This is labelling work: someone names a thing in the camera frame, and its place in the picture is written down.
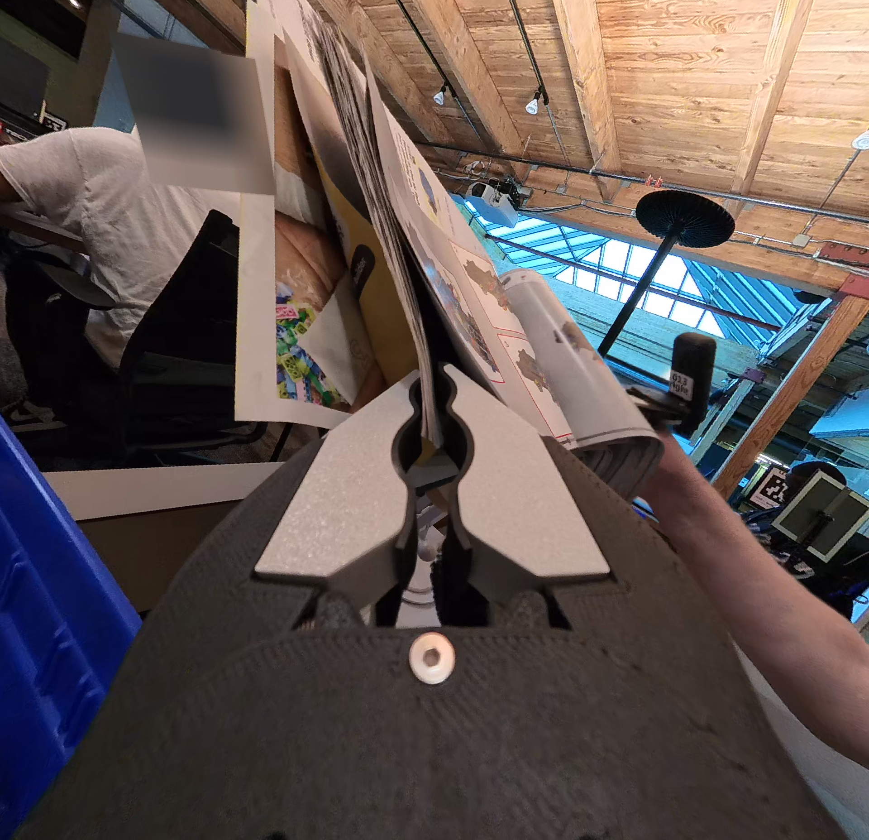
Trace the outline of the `wooden support post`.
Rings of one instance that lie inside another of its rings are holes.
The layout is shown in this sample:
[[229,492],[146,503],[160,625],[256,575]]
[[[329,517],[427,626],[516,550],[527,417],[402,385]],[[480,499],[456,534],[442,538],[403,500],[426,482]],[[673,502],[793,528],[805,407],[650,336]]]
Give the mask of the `wooden support post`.
[[799,402],[868,313],[868,277],[850,275],[835,296],[836,306],[788,375],[748,426],[711,486],[728,501],[742,478],[788,421]]

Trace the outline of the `person's right forearm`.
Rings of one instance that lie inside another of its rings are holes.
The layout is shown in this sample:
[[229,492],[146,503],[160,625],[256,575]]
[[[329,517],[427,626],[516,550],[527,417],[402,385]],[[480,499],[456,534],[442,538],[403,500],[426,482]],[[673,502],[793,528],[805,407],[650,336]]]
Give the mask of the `person's right forearm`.
[[642,497],[734,642],[823,743],[868,767],[868,647],[761,547],[669,434]]

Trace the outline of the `white ceiling projector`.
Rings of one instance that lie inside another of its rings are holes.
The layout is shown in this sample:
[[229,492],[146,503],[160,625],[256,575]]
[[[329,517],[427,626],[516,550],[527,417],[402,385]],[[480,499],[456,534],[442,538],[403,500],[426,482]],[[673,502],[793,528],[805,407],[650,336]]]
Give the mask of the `white ceiling projector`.
[[483,219],[494,226],[513,229],[519,212],[511,196],[487,182],[472,182],[465,190],[465,200]]

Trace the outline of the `lego instruction booklet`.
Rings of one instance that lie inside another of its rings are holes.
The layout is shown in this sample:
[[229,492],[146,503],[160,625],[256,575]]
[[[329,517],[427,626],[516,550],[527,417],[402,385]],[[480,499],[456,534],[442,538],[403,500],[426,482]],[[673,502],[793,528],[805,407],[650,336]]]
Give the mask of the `lego instruction booklet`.
[[241,195],[234,415],[333,428],[460,367],[625,499],[661,444],[548,282],[500,275],[373,72],[307,0],[248,0],[274,176]]

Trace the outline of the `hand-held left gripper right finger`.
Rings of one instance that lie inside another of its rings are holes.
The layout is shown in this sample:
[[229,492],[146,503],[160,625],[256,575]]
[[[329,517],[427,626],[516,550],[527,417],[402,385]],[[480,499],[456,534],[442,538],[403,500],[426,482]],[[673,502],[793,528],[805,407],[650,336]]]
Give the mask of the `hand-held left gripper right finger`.
[[458,467],[440,551],[440,622],[485,626],[532,593],[603,585],[612,570],[548,439],[454,365],[440,366],[440,414]]

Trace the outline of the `white metal book stand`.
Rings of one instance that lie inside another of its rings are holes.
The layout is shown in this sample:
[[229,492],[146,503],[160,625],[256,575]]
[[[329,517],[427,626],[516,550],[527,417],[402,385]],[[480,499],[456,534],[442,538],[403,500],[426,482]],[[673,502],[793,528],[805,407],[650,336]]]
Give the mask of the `white metal book stand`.
[[282,518],[316,440],[284,463],[48,473],[76,523],[135,611],[196,614],[227,589],[259,596],[294,589],[298,615],[314,591],[255,580],[255,563]]

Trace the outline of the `grey computer monitor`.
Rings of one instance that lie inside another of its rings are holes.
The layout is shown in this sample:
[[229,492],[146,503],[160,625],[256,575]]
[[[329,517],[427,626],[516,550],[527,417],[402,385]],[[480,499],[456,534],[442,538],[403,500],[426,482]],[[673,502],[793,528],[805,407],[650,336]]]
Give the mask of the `grey computer monitor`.
[[829,563],[867,520],[867,498],[818,471],[776,517],[773,529]]

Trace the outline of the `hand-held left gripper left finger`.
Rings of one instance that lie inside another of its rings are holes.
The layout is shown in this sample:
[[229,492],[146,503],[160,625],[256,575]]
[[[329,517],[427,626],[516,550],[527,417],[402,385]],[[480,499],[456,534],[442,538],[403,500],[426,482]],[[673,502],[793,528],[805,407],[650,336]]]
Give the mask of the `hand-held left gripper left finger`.
[[410,372],[321,441],[255,563],[268,586],[338,593],[396,626],[416,566],[420,374]]

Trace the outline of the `black office chair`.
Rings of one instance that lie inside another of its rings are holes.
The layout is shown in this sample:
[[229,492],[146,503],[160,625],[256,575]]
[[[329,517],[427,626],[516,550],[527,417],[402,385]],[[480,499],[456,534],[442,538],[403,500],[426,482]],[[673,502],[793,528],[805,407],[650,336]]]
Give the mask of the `black office chair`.
[[240,231],[211,210],[131,335],[116,375],[116,453],[187,455],[258,442],[234,414]]

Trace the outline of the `blue plastic bin with tag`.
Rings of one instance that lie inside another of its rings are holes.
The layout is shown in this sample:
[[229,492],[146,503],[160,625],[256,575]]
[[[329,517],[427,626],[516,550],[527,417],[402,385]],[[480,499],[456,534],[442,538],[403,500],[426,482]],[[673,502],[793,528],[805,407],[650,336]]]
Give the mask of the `blue plastic bin with tag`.
[[139,614],[6,422],[1,427],[1,837],[87,734]]

